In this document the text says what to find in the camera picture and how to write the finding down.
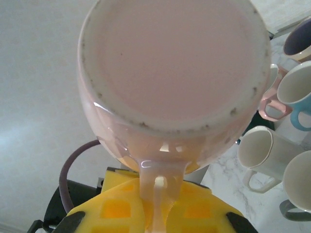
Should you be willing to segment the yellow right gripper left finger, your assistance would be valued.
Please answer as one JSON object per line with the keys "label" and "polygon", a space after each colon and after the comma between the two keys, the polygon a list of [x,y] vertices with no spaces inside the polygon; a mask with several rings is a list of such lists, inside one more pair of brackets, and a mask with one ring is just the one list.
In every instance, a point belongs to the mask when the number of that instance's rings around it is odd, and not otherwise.
{"label": "yellow right gripper left finger", "polygon": [[145,233],[151,218],[151,205],[140,198],[135,178],[73,208],[57,233]]}

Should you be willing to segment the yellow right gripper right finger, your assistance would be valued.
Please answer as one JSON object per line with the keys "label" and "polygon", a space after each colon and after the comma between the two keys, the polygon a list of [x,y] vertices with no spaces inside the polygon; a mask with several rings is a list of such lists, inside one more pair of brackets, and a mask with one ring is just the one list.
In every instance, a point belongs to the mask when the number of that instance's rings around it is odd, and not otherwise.
{"label": "yellow right gripper right finger", "polygon": [[167,233],[258,233],[243,214],[206,186],[183,181],[167,217]]}

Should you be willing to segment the cream white mug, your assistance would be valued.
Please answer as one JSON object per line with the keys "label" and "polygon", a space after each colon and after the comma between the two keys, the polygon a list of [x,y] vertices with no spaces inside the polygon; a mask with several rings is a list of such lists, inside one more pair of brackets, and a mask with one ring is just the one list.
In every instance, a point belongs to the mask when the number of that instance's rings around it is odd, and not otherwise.
{"label": "cream white mug", "polygon": [[[255,193],[268,192],[282,182],[290,161],[307,150],[311,150],[311,132],[298,143],[264,126],[252,128],[243,136],[238,149],[238,160],[247,168],[243,184]],[[272,180],[262,187],[251,187],[251,178],[257,173]]]}

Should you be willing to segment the grey mug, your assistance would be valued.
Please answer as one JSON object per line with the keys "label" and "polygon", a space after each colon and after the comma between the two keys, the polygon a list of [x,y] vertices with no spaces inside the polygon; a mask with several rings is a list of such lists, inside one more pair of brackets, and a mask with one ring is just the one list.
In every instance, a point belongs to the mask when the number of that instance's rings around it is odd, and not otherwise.
{"label": "grey mug", "polygon": [[279,205],[283,217],[291,221],[311,222],[311,150],[289,162],[282,183],[288,196]]}

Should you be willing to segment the tall pale pink mug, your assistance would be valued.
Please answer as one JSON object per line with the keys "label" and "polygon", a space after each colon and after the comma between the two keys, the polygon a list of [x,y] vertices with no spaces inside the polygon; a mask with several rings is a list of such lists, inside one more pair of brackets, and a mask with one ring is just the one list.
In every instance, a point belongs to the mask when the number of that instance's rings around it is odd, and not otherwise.
{"label": "tall pale pink mug", "polygon": [[242,135],[267,86],[270,39],[250,0],[97,0],[78,86],[100,144],[139,172],[148,233],[168,233],[184,175]]}

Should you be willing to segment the pink faceted mug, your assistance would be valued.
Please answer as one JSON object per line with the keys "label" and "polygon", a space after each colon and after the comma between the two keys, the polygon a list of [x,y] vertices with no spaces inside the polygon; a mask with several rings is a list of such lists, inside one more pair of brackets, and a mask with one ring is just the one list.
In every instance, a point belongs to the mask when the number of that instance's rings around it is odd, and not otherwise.
{"label": "pink faceted mug", "polygon": [[277,89],[287,73],[288,70],[282,66],[276,64],[270,65],[269,81],[258,108],[259,114],[263,119],[275,122],[292,112],[290,106],[282,103],[277,98]]}

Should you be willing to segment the light blue mug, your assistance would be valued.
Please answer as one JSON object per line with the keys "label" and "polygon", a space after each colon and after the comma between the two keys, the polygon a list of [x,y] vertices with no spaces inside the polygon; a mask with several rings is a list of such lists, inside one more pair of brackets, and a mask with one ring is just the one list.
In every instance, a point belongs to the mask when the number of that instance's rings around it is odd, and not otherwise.
{"label": "light blue mug", "polygon": [[311,61],[297,65],[284,76],[277,88],[277,98],[292,108],[290,121],[296,129],[311,131],[311,127],[299,121],[300,113],[311,116]]}

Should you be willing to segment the pink mug purple interior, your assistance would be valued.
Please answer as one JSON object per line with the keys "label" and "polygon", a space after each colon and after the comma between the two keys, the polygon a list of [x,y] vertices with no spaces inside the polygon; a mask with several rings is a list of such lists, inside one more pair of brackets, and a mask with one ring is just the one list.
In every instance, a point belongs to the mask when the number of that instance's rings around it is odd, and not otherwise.
{"label": "pink mug purple interior", "polygon": [[283,52],[290,59],[300,63],[311,61],[311,16],[289,34]]}

